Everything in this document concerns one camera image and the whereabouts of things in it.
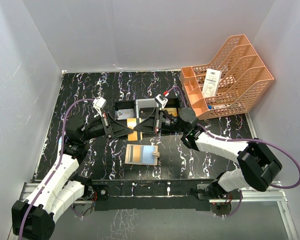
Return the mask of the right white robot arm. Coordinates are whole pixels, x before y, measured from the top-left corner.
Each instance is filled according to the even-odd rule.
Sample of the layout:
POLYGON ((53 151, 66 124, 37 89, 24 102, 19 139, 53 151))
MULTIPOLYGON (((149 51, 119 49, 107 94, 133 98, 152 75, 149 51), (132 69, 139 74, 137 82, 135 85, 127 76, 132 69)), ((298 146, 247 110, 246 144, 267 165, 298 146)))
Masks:
POLYGON ((155 108, 138 123, 135 131, 156 134, 162 130, 182 133, 181 141, 192 150, 209 152, 239 165, 238 169, 220 173, 208 186, 190 190, 196 198, 222 198, 233 190, 252 187, 265 192, 282 170, 282 164, 259 139, 240 140, 221 137, 205 130, 192 108, 182 108, 176 117, 155 108))

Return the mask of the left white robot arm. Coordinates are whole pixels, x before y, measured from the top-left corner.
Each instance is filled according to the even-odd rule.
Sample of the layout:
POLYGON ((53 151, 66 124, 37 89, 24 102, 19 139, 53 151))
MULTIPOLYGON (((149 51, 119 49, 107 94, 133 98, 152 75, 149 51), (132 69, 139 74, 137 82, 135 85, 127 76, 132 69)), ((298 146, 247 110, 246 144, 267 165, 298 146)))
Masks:
POLYGON ((13 234, 20 239, 48 240, 57 219, 88 191, 91 179, 71 176, 85 159, 89 141, 103 136, 119 138, 131 133, 131 128, 117 122, 108 113, 88 122, 70 116, 60 138, 55 163, 33 192, 12 206, 13 234))

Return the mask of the beige leather card holder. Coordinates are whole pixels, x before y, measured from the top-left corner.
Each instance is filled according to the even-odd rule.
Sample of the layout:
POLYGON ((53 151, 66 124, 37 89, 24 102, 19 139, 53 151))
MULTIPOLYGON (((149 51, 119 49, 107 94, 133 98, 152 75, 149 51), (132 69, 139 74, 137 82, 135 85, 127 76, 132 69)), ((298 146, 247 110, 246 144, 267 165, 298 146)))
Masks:
POLYGON ((139 145, 141 146, 141 159, 140 163, 130 162, 130 149, 131 146, 138 144, 128 144, 126 146, 125 163, 128 165, 144 165, 144 166, 157 166, 160 153, 157 145, 139 145))

